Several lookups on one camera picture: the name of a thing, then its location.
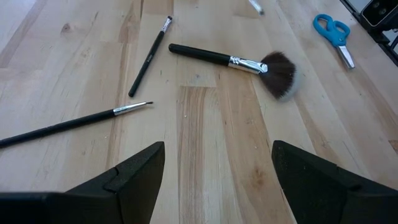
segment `black brush handle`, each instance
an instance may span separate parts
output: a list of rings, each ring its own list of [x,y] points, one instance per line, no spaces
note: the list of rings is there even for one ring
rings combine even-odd
[[[139,70],[139,73],[137,75],[136,81],[134,81],[134,83],[132,84],[132,87],[129,91],[129,96],[133,97],[134,94],[136,93],[139,84],[141,83],[142,78],[144,77],[145,72],[147,71],[150,62],[152,61],[152,59],[155,56],[155,53],[163,39],[164,36],[164,32],[160,31],[159,34],[156,37],[156,40],[154,42],[154,44],[152,45],[152,47],[150,48],[149,54],[147,56],[147,58],[145,59],[144,64],[142,65],[141,69]]]
[[[30,141],[37,138],[49,136],[51,134],[59,133],[69,129],[77,128],[86,124],[95,123],[104,119],[115,117],[113,110],[107,110],[104,112],[84,116],[82,118],[73,119],[71,121],[62,122],[46,128],[41,128],[35,131],[31,131],[25,134],[20,134],[14,137],[0,140],[0,148],[8,147],[13,144],[18,144],[26,141]]]
[[[231,57],[226,54],[211,52],[209,50],[196,49],[193,47],[187,47],[178,44],[170,44],[169,50],[179,55],[184,55],[187,57],[196,58],[199,60],[204,60],[206,62],[216,63],[218,65],[225,66],[228,66],[229,58]]]

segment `wooden tabletop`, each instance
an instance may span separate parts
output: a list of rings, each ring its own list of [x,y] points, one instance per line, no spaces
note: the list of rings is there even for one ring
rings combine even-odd
[[[3,149],[0,190],[68,190],[164,141],[152,223],[293,223],[271,161],[277,139],[398,189],[398,68],[338,0],[260,3],[263,17],[247,0],[1,0],[0,138],[154,104]],[[354,70],[313,28],[319,13],[350,26]],[[281,50],[300,89],[276,102],[255,75],[171,54],[170,43],[253,60]]]

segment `fan brush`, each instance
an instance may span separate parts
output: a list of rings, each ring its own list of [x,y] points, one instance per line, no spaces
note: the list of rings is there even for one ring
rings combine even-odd
[[[169,50],[179,55],[258,74],[269,92],[280,101],[290,99],[299,86],[297,68],[282,52],[272,52],[261,62],[255,62],[178,44],[170,44]]]

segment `scissors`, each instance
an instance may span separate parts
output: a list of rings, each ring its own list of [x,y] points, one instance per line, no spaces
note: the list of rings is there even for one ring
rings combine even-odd
[[[320,19],[326,21],[326,29],[319,24]],[[349,69],[355,68],[354,60],[346,47],[346,38],[350,33],[349,27],[340,21],[333,21],[333,19],[326,14],[319,14],[315,16],[313,20],[313,26],[320,35],[328,39],[332,46],[337,49],[337,52],[344,60],[347,67]]]

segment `black bristles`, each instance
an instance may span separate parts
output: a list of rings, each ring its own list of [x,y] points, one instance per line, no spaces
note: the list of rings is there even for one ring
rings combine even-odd
[[[268,66],[268,72],[260,78],[270,93],[277,100],[290,96],[295,91],[296,66],[282,52],[272,52],[261,62]]]

